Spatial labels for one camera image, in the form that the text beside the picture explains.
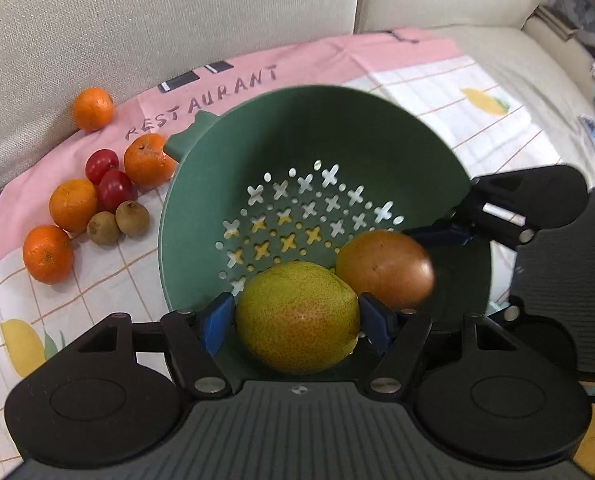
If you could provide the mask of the red yellow apple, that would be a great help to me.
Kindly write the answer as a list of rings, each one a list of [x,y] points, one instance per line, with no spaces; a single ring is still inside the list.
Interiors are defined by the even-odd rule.
[[[357,235],[337,254],[335,272],[357,295],[367,292],[394,311],[416,309],[435,285],[429,253],[398,232]]]

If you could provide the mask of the green yellow pear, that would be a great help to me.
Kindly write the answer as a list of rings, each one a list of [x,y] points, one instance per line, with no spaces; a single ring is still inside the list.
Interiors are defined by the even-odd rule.
[[[259,273],[241,292],[235,329],[245,348],[283,374],[329,370],[354,350],[356,293],[319,264],[291,261]]]

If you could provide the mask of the green plastic colander bowl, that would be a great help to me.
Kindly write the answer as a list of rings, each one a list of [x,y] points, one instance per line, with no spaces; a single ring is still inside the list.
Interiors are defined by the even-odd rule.
[[[470,188],[423,122],[343,87],[276,90],[222,115],[201,110],[166,150],[178,168],[158,258],[172,310],[239,295],[281,262],[332,268],[356,235],[429,226]]]

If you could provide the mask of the front left mandarin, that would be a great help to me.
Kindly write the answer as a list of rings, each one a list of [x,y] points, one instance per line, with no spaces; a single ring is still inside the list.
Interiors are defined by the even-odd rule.
[[[73,267],[72,241],[58,226],[36,226],[24,240],[23,261],[36,281],[58,284],[68,278]]]

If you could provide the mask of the pink checked picnic cloth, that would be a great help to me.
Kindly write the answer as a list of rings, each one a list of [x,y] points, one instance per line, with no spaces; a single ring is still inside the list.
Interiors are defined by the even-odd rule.
[[[551,54],[512,28],[405,28],[321,39],[201,68],[191,84],[168,94],[145,91],[116,110],[110,127],[74,134],[0,192],[0,478],[20,463],[3,408],[26,373],[112,312],[137,322],[167,312],[155,228],[108,246],[78,235],[64,281],[48,285],[29,274],[24,239],[50,222],[54,189],[81,178],[101,148],[122,154],[142,134],[186,129],[198,110],[221,114],[298,84],[339,84],[404,107],[473,176],[565,162],[595,184],[595,151],[581,122],[593,108]]]

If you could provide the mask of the middle mandarin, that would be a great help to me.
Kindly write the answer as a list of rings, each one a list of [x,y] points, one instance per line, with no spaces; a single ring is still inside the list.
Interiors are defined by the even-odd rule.
[[[72,179],[61,183],[49,200],[53,222],[70,234],[84,232],[97,211],[96,187],[87,179]]]

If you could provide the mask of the mandarin near restaurant text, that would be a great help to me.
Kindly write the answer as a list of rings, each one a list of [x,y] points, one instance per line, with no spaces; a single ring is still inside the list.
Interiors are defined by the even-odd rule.
[[[174,175],[177,162],[164,152],[166,141],[160,133],[147,133],[125,151],[125,174],[138,188],[158,188]]]

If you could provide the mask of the mandarin by sofa back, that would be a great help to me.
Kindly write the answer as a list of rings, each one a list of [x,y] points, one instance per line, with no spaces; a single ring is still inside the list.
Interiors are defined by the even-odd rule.
[[[98,131],[113,119],[114,102],[101,88],[88,88],[81,92],[72,105],[72,117],[79,129]]]

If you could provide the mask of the beige sofa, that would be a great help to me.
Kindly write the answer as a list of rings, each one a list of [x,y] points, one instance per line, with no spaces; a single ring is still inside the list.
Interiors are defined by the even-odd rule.
[[[232,56],[404,27],[456,40],[595,184],[576,122],[595,110],[587,63],[537,21],[545,1],[0,0],[0,188],[74,131],[70,102],[88,87],[126,101]]]

